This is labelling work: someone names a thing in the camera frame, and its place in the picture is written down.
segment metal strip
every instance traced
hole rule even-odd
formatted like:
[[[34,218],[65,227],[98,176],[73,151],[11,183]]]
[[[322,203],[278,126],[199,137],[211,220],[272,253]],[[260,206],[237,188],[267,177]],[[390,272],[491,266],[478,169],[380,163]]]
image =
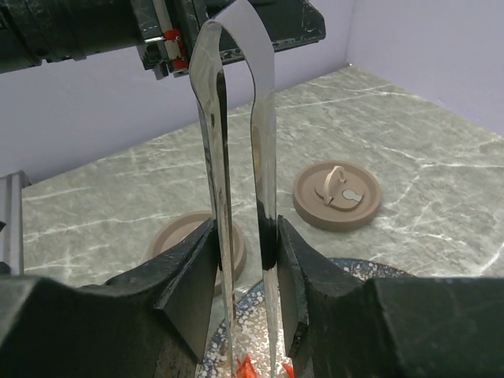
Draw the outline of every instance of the metal strip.
[[[250,138],[254,162],[261,261],[265,283],[271,374],[276,367],[278,283],[276,277],[276,114],[275,56],[268,32],[247,0],[236,0],[202,26],[193,50],[189,76],[197,98],[205,147],[210,199],[217,221],[229,358],[235,371],[235,327],[232,279],[232,212],[228,161],[228,124],[224,70],[219,51],[222,28],[242,50],[254,81]]]
[[[0,231],[0,265],[4,271],[8,266],[13,276],[24,272],[21,191],[27,182],[23,172],[0,178],[0,222],[5,224]]]

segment black robotic arm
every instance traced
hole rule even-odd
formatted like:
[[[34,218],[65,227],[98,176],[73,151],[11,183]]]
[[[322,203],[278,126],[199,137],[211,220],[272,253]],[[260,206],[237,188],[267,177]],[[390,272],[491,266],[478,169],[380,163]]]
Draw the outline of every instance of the black robotic arm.
[[[0,0],[0,73],[42,61],[82,60],[137,46],[158,79],[187,74],[198,33],[230,0]],[[275,51],[325,37],[324,18],[305,0],[250,0]],[[223,62],[243,59],[229,35]]]

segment red clip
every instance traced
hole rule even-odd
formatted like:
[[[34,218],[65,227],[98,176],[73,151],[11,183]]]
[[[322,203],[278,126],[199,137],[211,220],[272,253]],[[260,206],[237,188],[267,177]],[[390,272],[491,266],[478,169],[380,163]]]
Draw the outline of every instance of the red clip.
[[[189,59],[187,59],[186,48],[182,42],[182,36],[179,29],[170,29],[165,31],[165,38],[167,41],[176,42],[179,46],[181,58],[173,59],[173,70],[180,71],[189,68]]]

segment jar lid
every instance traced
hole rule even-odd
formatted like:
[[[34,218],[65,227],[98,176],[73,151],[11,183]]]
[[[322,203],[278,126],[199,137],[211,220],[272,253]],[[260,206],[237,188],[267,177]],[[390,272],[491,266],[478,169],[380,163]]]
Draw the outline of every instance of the jar lid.
[[[368,224],[380,208],[381,189],[375,177],[347,161],[323,161],[299,173],[294,182],[294,207],[316,228],[353,231]]]
[[[212,213],[210,211],[200,211],[176,218],[156,236],[149,249],[149,258],[155,258],[167,249],[172,248],[211,217]],[[233,222],[233,246],[233,256],[235,257],[234,277],[237,280],[245,268],[246,244],[243,231],[235,222]],[[217,274],[213,295],[219,295],[221,292],[221,275]]]

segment metal bracket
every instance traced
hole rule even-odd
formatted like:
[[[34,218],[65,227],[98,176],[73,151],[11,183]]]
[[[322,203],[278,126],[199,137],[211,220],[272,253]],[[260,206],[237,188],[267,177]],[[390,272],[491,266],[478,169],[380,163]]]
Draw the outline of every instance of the metal bracket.
[[[0,273],[23,274],[21,190],[29,185],[24,172],[0,178]]]

